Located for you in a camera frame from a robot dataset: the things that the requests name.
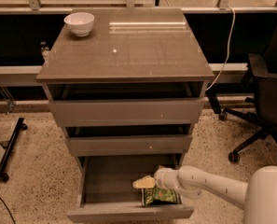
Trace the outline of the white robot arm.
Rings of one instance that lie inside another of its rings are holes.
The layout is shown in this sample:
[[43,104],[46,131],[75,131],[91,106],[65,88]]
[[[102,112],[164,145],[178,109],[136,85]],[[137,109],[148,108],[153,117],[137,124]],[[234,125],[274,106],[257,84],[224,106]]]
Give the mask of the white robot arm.
[[258,169],[242,182],[204,172],[193,166],[178,170],[160,168],[132,183],[135,189],[172,189],[190,199],[196,199],[204,189],[243,210],[243,224],[277,224],[277,166]]

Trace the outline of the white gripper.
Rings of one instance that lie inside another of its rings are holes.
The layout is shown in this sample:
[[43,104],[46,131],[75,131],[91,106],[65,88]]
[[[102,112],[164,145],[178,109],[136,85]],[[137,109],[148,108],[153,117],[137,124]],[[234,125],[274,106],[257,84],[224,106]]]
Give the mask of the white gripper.
[[180,187],[178,171],[171,168],[160,168],[154,173],[154,177],[147,175],[132,182],[135,189],[152,189],[155,185],[160,189],[178,189]]

